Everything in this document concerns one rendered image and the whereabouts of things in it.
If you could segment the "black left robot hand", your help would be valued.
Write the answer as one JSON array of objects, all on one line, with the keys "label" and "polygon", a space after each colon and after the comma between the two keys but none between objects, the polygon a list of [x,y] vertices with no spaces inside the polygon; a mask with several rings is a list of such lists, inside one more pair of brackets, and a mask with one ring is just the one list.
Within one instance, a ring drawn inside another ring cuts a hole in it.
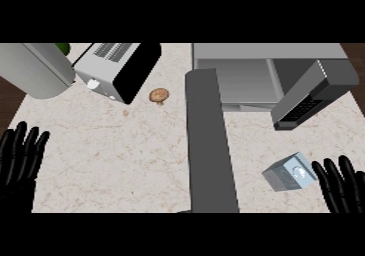
[{"label": "black left robot hand", "polygon": [[0,138],[0,214],[33,211],[36,179],[51,133],[21,121]]}]

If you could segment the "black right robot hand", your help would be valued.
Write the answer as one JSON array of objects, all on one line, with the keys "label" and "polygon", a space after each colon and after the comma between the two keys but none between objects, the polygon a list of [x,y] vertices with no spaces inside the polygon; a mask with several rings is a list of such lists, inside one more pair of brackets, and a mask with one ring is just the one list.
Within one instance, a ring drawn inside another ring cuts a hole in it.
[{"label": "black right robot hand", "polygon": [[353,169],[349,158],[339,157],[339,165],[330,158],[324,164],[312,162],[324,200],[331,213],[365,213],[365,172]]}]

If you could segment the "pale blue milk carton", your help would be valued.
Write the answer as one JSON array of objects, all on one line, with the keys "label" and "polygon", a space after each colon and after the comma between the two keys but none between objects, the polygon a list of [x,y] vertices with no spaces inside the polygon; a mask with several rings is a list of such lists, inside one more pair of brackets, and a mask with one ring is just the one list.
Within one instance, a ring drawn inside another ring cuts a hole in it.
[{"label": "pale blue milk carton", "polygon": [[275,192],[303,189],[318,180],[312,165],[300,152],[277,161],[262,175]]}]

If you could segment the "grey microwave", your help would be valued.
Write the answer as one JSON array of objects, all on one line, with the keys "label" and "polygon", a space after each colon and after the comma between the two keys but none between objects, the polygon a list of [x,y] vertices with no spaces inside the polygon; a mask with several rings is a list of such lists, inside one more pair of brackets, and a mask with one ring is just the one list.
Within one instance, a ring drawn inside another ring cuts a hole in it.
[{"label": "grey microwave", "polygon": [[268,112],[291,130],[359,85],[337,43],[195,43],[192,68],[216,74],[222,109]]}]

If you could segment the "grey cylindrical appliance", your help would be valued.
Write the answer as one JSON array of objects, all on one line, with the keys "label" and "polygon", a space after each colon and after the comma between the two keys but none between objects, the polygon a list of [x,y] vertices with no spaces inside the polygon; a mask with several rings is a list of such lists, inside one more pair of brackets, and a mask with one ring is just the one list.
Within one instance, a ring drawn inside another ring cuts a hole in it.
[{"label": "grey cylindrical appliance", "polygon": [[49,99],[70,88],[76,72],[54,43],[0,43],[0,77],[33,98]]}]

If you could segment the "brown mushroom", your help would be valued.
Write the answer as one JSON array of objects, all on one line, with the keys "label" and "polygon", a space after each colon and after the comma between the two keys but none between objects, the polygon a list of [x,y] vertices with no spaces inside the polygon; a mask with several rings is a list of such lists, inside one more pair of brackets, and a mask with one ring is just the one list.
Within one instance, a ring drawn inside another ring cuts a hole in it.
[{"label": "brown mushroom", "polygon": [[157,88],[150,93],[150,101],[156,102],[160,106],[164,105],[164,101],[169,98],[169,91],[164,88]]}]

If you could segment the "silver toaster oven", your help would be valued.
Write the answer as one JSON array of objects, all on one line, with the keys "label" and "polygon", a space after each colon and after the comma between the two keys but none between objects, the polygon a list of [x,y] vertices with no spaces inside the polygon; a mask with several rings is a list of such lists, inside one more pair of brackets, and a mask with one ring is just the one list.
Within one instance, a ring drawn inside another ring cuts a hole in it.
[{"label": "silver toaster oven", "polygon": [[130,104],[160,56],[159,43],[92,43],[73,68],[95,93]]}]

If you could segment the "green plant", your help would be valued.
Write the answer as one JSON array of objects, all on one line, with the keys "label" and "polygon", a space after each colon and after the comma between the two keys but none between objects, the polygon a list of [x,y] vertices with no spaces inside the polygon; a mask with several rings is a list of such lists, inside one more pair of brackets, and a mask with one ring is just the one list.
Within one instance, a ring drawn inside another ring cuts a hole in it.
[{"label": "green plant", "polygon": [[61,50],[63,54],[67,56],[70,53],[70,44],[68,43],[55,43],[58,49]]}]

